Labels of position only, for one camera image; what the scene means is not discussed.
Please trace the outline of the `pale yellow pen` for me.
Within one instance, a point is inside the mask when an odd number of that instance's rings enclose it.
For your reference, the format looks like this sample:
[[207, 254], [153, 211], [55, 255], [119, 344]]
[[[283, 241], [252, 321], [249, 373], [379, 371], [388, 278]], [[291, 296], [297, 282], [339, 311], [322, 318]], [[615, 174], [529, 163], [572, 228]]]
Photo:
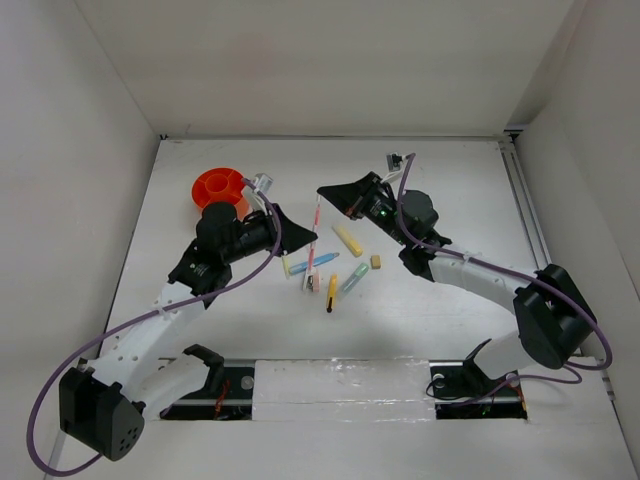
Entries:
[[282, 262], [285, 278], [288, 280], [291, 277], [288, 256], [287, 255], [283, 255], [281, 257], [281, 262]]

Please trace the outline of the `pink pen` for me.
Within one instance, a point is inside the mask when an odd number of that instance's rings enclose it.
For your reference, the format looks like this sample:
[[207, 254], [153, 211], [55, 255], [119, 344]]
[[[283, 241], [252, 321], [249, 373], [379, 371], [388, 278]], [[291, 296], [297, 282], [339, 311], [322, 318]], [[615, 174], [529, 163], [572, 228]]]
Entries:
[[[317, 234], [318, 231], [318, 227], [319, 227], [319, 217], [320, 217], [320, 210], [321, 210], [321, 197], [320, 195], [316, 196], [316, 207], [314, 210], [314, 218], [313, 218], [313, 223], [312, 223], [312, 232], [314, 234]], [[309, 253], [308, 253], [308, 259], [307, 259], [307, 268], [305, 271], [305, 286], [307, 289], [312, 289], [313, 288], [313, 262], [314, 262], [314, 257], [315, 257], [315, 247], [316, 247], [316, 240], [313, 240], [312, 243], [310, 244], [309, 247]]]

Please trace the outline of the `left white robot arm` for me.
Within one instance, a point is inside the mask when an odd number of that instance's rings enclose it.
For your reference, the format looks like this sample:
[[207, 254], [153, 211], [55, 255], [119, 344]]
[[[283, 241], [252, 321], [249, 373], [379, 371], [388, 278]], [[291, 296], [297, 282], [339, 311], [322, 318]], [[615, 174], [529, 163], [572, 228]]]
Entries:
[[198, 344], [168, 366], [162, 351], [228, 290], [231, 266], [263, 251], [281, 257], [314, 242], [315, 232], [289, 220], [276, 204], [239, 219], [233, 205], [207, 206], [195, 239], [169, 273], [155, 308], [100, 357], [71, 367], [59, 382], [61, 429], [111, 461], [126, 456], [146, 422], [192, 392], [222, 387], [223, 358]]

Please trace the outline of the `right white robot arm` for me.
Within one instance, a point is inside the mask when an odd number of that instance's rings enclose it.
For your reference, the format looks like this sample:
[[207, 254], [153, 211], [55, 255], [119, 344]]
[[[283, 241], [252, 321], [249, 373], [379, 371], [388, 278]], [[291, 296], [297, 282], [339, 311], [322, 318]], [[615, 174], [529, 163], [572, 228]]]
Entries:
[[514, 316], [511, 333], [487, 339], [464, 359], [433, 371], [429, 386], [435, 398], [479, 401], [504, 388], [508, 375], [533, 364], [580, 370], [570, 357], [597, 322], [564, 268], [550, 264], [523, 273], [453, 250], [451, 240], [435, 229], [439, 215], [429, 195], [393, 189], [374, 172], [317, 193], [345, 217], [366, 218], [401, 245], [399, 258], [411, 274], [463, 289]]

